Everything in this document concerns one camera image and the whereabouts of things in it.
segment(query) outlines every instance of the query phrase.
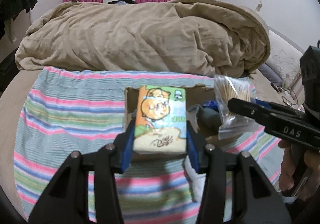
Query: mattress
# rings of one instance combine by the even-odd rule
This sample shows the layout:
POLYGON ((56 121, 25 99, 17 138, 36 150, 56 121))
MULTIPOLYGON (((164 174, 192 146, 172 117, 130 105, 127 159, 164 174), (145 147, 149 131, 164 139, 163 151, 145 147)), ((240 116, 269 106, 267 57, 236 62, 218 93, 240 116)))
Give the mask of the mattress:
MULTIPOLYGON (((13 151, 21 109, 40 72, 20 71, 0 98, 0 184, 14 207, 23 216, 25 213, 13 175, 13 151)), ((281 96, 259 71, 252 77, 260 99, 282 103, 281 96)))

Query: floral pillow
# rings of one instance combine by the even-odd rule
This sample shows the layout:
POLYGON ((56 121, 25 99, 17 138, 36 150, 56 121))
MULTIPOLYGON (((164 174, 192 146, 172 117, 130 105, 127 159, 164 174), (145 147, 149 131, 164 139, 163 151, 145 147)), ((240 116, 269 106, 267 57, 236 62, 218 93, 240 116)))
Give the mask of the floral pillow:
POLYGON ((266 64, 283 80, 282 86, 289 89, 300 74, 302 53, 276 33, 269 33, 271 51, 266 64))

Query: cartoon tissue package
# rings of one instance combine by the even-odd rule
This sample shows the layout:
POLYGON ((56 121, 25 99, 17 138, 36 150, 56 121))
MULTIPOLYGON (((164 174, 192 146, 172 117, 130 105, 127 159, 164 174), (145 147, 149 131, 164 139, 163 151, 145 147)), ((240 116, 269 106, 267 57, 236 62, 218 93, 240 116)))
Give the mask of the cartoon tissue package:
POLYGON ((186 152, 186 91, 142 86, 139 90, 133 150, 141 154, 186 152))

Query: das logo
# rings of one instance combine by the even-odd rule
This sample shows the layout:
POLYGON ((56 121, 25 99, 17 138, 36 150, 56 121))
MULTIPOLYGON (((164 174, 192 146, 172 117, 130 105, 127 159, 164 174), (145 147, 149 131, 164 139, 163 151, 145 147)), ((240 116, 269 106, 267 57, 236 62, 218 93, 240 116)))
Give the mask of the das logo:
POLYGON ((295 131, 294 128, 292 128, 290 130, 290 132, 289 132, 289 130, 290 130, 290 128, 288 126, 285 126, 284 129, 283 129, 283 133, 284 134, 288 134, 289 133, 290 136, 295 136, 295 137, 299 137, 300 134, 301 134, 301 130, 295 131))

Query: ziplock bag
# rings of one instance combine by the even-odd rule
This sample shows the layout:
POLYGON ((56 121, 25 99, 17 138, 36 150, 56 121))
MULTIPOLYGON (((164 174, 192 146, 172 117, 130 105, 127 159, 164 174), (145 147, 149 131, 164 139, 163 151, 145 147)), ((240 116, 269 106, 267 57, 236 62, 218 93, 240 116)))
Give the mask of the ziplock bag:
POLYGON ((219 127, 219 139, 227 139, 240 136, 245 132, 257 131, 260 125, 253 119, 232 113, 228 109, 228 101, 232 98, 248 102, 255 98, 249 79, 235 79, 217 75, 213 80, 214 92, 222 121, 222 125, 219 127))

